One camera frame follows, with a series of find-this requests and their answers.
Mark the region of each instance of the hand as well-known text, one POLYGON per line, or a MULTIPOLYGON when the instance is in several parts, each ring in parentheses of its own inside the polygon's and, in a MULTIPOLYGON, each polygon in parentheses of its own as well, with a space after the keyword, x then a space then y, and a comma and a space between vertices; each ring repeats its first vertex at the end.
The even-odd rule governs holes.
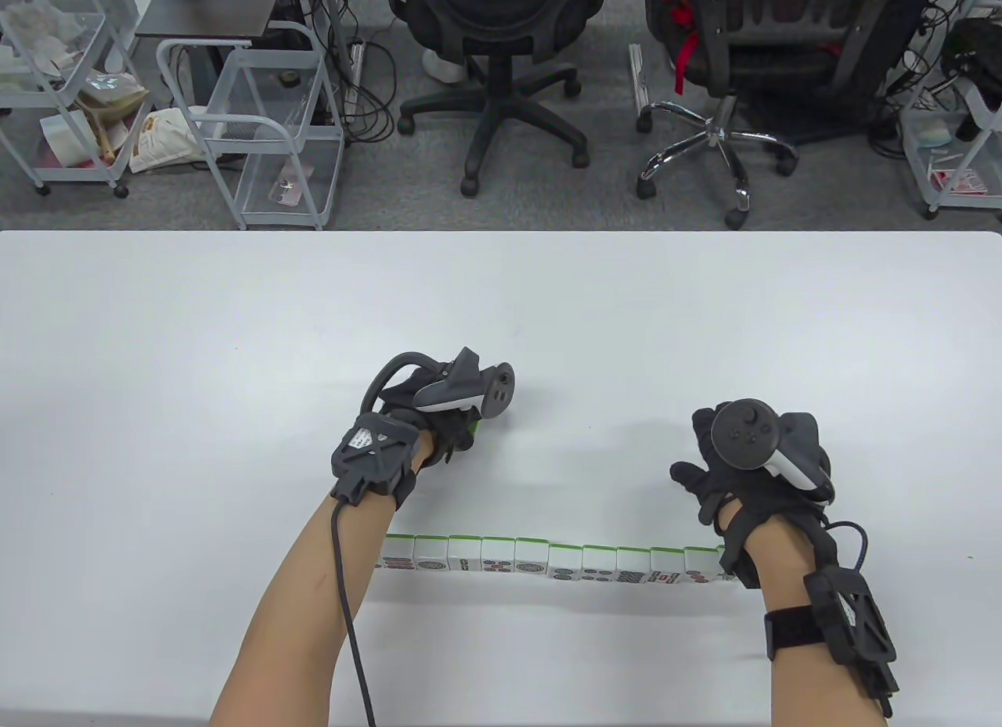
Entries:
POLYGON ((384 389, 379 395, 384 405, 380 414, 394 417, 414 425, 414 427, 431 435, 433 441, 430 455, 421 466, 430 467, 445 458, 446 463, 452 458, 454 451, 469 451, 473 448, 477 423, 480 413, 470 408, 444 412, 419 412, 414 408, 414 396, 426 386, 436 383, 439 377, 436 373, 424 368, 415 370, 411 377, 399 386, 384 389))
POLYGON ((687 462, 677 462, 670 468, 671 479, 699 501, 699 522, 707 526, 712 524, 717 535, 724 538, 726 550, 721 562, 724 570, 736 574, 749 589, 760 587, 758 569, 745 543, 749 535, 773 516, 783 516, 805 531, 815 547, 816 556, 826 560, 835 558, 835 542, 821 530, 825 520, 821 506, 807 500, 800 491, 765 469, 746 472, 734 469, 716 453, 710 430, 716 413, 726 404, 716 406, 715 410, 700 409, 692 415, 692 430, 707 469, 687 462))

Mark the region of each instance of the black wrist strap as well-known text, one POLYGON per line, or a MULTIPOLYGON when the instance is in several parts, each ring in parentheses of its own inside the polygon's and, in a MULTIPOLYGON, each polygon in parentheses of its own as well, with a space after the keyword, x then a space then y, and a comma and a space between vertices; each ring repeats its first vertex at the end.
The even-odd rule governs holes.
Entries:
POLYGON ((780 649, 824 642, 825 632, 815 621, 811 605, 774 610, 766 615, 766 651, 770 662, 780 649))

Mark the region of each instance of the black mesh chair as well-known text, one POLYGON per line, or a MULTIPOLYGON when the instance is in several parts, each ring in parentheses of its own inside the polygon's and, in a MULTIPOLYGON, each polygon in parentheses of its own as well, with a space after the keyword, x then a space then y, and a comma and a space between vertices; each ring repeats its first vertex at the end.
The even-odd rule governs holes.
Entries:
POLYGON ((565 140, 571 162, 584 168, 588 140, 580 130, 530 98, 563 82, 566 97, 581 91, 577 69, 560 64, 514 78, 512 58, 530 55, 534 63, 553 58, 573 43, 604 0, 390 0, 393 14, 407 23, 419 44, 456 64, 467 64, 482 87, 412 98, 400 105, 397 129, 414 133, 414 115, 430 111, 476 112, 480 123, 466 155, 460 190, 473 197, 480 189, 480 168, 494 133, 505 119, 519 119, 565 140), (470 60, 487 57, 487 73, 470 60))
POLYGON ((666 47, 684 80, 719 98, 705 118, 673 101, 640 111, 638 132, 650 132, 651 112, 666 111, 697 128, 656 153, 637 176, 636 194, 653 197, 652 177, 669 161, 703 146, 715 147, 734 179, 737 207, 726 212, 739 229, 750 207, 747 173, 731 143, 764 143, 777 154, 777 171, 790 176, 797 148, 775 135, 732 128, 741 90, 811 88, 836 93, 850 79, 888 0, 645 0, 647 27, 666 47))

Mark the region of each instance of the white table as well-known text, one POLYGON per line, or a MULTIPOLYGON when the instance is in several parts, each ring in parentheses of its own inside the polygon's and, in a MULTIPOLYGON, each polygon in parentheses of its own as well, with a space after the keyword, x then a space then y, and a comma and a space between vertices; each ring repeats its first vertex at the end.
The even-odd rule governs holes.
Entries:
MULTIPOLYGON (((995 727, 1000 295, 993 234, 0 233, 0 724, 204 720, 373 374, 468 344, 515 403, 398 530, 715 545, 667 475, 691 412, 810 411, 895 725, 995 727)), ((359 636, 385 727, 764 724, 761 613, 380 571, 359 636)))

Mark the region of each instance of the plastic bag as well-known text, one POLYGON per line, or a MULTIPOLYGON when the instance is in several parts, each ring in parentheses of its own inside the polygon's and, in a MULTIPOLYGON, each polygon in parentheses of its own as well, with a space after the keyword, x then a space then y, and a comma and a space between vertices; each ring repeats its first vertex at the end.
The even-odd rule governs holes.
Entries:
POLYGON ((77 101, 95 119, 110 123, 138 110, 148 95, 149 91, 128 72, 106 75, 92 70, 87 73, 77 101))
POLYGON ((15 2, 4 14, 10 30, 30 50, 35 41, 45 36, 53 36, 64 44, 83 33, 76 17, 70 13, 57 10, 48 0, 31 0, 31 2, 15 2))
MULTIPOLYGON (((189 108, 192 114, 203 114, 204 106, 189 108)), ((133 173, 155 166, 189 163, 204 160, 198 143, 184 121, 180 109, 161 109, 150 112, 142 123, 139 139, 132 148, 129 168, 133 173)))

